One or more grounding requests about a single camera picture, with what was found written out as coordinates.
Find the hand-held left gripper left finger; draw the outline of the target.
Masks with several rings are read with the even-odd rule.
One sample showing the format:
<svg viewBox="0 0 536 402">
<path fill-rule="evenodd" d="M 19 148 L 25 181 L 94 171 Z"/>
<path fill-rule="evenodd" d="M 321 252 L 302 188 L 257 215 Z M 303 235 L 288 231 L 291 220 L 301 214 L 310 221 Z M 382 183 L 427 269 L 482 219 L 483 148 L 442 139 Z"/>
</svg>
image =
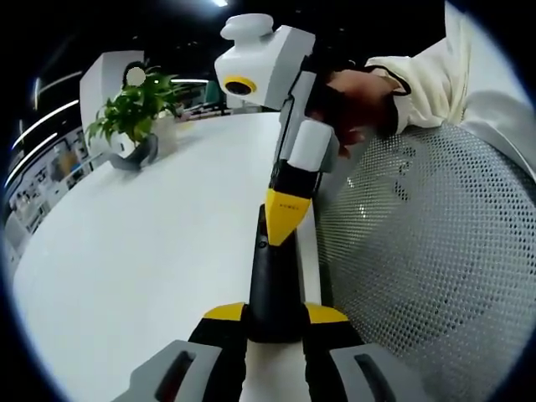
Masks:
<svg viewBox="0 0 536 402">
<path fill-rule="evenodd" d="M 206 312 L 186 341 L 175 340 L 131 373 L 116 401 L 238 401 L 246 376 L 246 305 Z"/>
</svg>

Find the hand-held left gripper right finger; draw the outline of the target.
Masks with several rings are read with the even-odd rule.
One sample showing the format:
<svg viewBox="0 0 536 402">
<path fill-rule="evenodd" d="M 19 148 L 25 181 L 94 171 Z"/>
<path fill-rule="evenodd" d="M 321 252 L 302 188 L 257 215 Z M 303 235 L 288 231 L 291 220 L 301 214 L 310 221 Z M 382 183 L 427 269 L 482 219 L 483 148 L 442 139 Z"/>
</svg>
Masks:
<svg viewBox="0 0 536 402">
<path fill-rule="evenodd" d="M 307 302 L 302 338 L 312 401 L 422 401 L 420 376 L 377 343 L 364 343 L 340 311 Z"/>
</svg>

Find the person's right hand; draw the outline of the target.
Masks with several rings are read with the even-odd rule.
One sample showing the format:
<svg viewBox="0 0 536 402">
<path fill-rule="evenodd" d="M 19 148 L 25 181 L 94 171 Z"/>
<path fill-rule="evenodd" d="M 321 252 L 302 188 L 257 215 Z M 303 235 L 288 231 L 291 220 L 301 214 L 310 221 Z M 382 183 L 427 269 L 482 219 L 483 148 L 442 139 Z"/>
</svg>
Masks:
<svg viewBox="0 0 536 402">
<path fill-rule="evenodd" d="M 349 148 L 365 140 L 365 131 L 382 137 L 396 133 L 394 98 L 401 90 L 402 85 L 380 68 L 332 72 L 313 90 L 306 116 L 331 126 L 338 139 L 338 155 L 349 158 Z"/>
</svg>

